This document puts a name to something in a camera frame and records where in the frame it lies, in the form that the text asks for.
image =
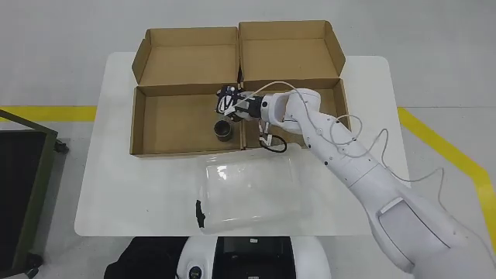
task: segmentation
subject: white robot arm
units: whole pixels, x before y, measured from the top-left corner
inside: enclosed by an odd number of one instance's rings
[[[242,104],[245,108],[234,108]],[[249,104],[259,106],[260,114],[248,112],[253,110]],[[486,273],[487,264],[465,250],[468,237],[460,224],[403,185],[341,122],[320,113],[319,108],[320,94],[301,88],[263,97],[244,95],[242,101],[225,108],[224,114],[261,117],[303,135],[309,150],[358,198],[377,244],[404,272],[418,279]]]

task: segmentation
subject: dark cup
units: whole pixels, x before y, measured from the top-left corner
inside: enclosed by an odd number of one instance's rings
[[[217,136],[217,139],[220,141],[229,141],[233,137],[233,127],[229,122],[224,121],[223,119],[218,121],[214,125],[214,133]]]

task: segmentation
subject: black cable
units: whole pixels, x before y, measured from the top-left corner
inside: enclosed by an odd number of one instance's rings
[[[263,147],[266,150],[269,150],[270,152],[274,152],[274,153],[284,153],[284,152],[286,152],[286,150],[288,149],[288,143],[286,143],[286,140],[282,139],[282,137],[281,136],[278,136],[278,135],[272,135],[272,139],[274,139],[274,138],[275,139],[279,139],[284,144],[284,149],[283,150],[271,149],[270,147],[266,146],[262,140],[258,140],[258,143],[260,144],[261,147]]]

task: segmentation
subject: cardboard box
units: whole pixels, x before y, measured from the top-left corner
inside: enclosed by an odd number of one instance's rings
[[[243,88],[256,91],[272,81],[286,81],[296,88],[316,90],[322,99],[320,112],[348,113],[343,81],[345,63],[341,46],[327,21],[241,22],[239,49]],[[282,84],[270,90],[290,91]],[[348,119],[342,120],[346,127]],[[244,122],[243,145],[259,147],[257,122]],[[289,143],[305,146],[301,136],[271,126],[270,132]]]
[[[237,82],[236,27],[148,29],[133,62],[138,82],[130,153],[181,155],[241,150],[241,124],[220,142],[215,93]]]
[[[215,93],[232,84],[254,91],[271,81],[311,88],[321,112],[347,114],[345,62],[327,21],[241,22],[236,27],[148,29],[133,62],[135,89],[130,153],[136,156],[218,153],[259,147],[256,121],[234,124],[223,143],[213,133],[221,115]],[[289,91],[275,85],[271,91]],[[347,119],[343,123],[349,127]],[[274,134],[303,139],[275,126]]]

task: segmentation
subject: transparent plastic box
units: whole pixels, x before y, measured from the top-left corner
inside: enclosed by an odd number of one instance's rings
[[[212,234],[301,214],[296,143],[284,153],[265,149],[198,158],[203,233]]]

